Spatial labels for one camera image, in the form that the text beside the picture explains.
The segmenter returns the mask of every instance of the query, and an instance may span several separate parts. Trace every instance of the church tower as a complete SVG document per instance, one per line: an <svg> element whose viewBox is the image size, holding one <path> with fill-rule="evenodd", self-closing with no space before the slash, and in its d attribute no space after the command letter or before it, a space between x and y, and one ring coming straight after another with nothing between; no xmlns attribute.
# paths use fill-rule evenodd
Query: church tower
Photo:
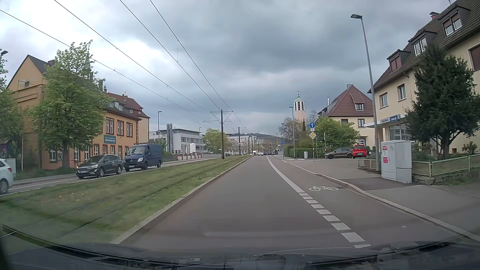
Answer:
<svg viewBox="0 0 480 270"><path fill-rule="evenodd" d="M303 122L303 120L307 121L307 114L305 113L305 101L301 99L300 92L297 99L293 102L293 109L294 109L293 115L295 116L295 119L297 119L298 122Z"/></svg>

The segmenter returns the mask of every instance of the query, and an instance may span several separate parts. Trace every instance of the road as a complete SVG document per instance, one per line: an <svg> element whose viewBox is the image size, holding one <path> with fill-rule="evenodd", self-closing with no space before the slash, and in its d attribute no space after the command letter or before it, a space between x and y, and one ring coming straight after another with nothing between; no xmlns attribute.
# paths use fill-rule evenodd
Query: road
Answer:
<svg viewBox="0 0 480 270"><path fill-rule="evenodd" d="M311 191L313 186L338 190ZM346 249L455 238L275 156L256 156L211 183L143 234L151 250L276 252Z"/></svg>
<svg viewBox="0 0 480 270"><path fill-rule="evenodd" d="M169 166L175 166L175 165L180 165L180 164L186 164L186 163L192 163L192 162L199 162L199 161L203 161L203 160L210 160L210 159L216 159L217 157L208 157L208 158L203 158L203 159L198 159L198 160L185 160L185 161L180 161L180 162L177 162L177 161L169 161L169 162L165 162L162 164L162 168L163 167L169 167ZM135 172L139 172L141 171L141 169L135 169L135 170L132 170L130 172L126 172L125 170L123 170L122 174L127 174L127 173L135 173ZM106 175L104 177L113 177L115 176L115 174L111 174L111 175ZM0 195L0 196L7 196L8 194L13 194L13 193L18 193L18 192L23 192L23 191L29 191L29 190L33 190L33 189L40 189L40 188L44 188L44 187L48 187L48 186L55 186L55 185L58 185L58 184L71 184L71 183L78 183L78 182L86 182L86 181L90 181L92 179L96 179L97 177L89 177L89 178L85 178L85 179L78 179L78 177L76 177L74 174L68 174L68 175L65 175L65 176L62 176L62 175L54 175L51 177L50 180L47 180L47 181L41 181L41 182L36 182L36 183L29 183L29 182L25 182L25 183L22 183L21 185L14 185L13 187L11 187L9 190L8 190L8 193L6 194L3 194L3 195Z"/></svg>

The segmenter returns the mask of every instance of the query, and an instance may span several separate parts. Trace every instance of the parked car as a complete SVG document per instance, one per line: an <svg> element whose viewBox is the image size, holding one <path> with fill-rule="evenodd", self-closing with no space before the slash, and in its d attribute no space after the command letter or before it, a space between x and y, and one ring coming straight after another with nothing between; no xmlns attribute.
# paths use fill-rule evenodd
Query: parked car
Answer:
<svg viewBox="0 0 480 270"><path fill-rule="evenodd" d="M115 155L91 156L84 163L77 166L77 177L83 179L86 176L103 177L106 174L121 174L122 161Z"/></svg>
<svg viewBox="0 0 480 270"><path fill-rule="evenodd" d="M364 158L368 155L364 145L354 145L352 150L353 158Z"/></svg>
<svg viewBox="0 0 480 270"><path fill-rule="evenodd" d="M157 144L143 144L131 146L123 159L123 167L128 172L130 169L148 169L148 166L160 168L163 163L163 149Z"/></svg>
<svg viewBox="0 0 480 270"><path fill-rule="evenodd" d="M0 194L5 194L13 185L12 168L7 161L0 159Z"/></svg>
<svg viewBox="0 0 480 270"><path fill-rule="evenodd" d="M351 148L348 148L348 147L342 147L342 148L338 148L330 153L327 153L327 158L329 160L333 159L333 158L348 158L348 159L351 159L353 158L353 153L352 153L352 149Z"/></svg>

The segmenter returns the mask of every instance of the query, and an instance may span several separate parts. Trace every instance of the red car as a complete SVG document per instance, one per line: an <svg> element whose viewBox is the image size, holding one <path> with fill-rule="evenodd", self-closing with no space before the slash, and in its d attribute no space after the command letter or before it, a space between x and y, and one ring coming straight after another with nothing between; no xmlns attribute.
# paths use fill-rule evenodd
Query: red car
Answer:
<svg viewBox="0 0 480 270"><path fill-rule="evenodd" d="M364 158L368 155L367 148L364 145L354 145L352 150L353 158Z"/></svg>

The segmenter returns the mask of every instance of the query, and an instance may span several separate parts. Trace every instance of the cloudy sky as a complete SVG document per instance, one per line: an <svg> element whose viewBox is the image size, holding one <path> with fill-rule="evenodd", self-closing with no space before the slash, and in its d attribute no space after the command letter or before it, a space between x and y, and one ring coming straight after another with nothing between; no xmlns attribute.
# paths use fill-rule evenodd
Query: cloudy sky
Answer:
<svg viewBox="0 0 480 270"><path fill-rule="evenodd" d="M386 57L402 49L415 32L441 12L448 0L153 0L211 86L177 44L150 0L123 0L173 58L120 0L57 0L112 44L170 87L127 58L54 0L0 0L0 9L64 43L92 39L94 59L166 97L148 91L100 64L98 77L113 93L137 100L151 117L150 129L167 123L197 130L218 128L210 111L235 111L226 123L246 132L274 135L300 91L306 111L321 110L354 84L369 89L368 67L359 20L364 15L373 80L388 67ZM0 48L9 79L27 54L44 61L66 47L0 12ZM192 76L203 91L177 64Z"/></svg>

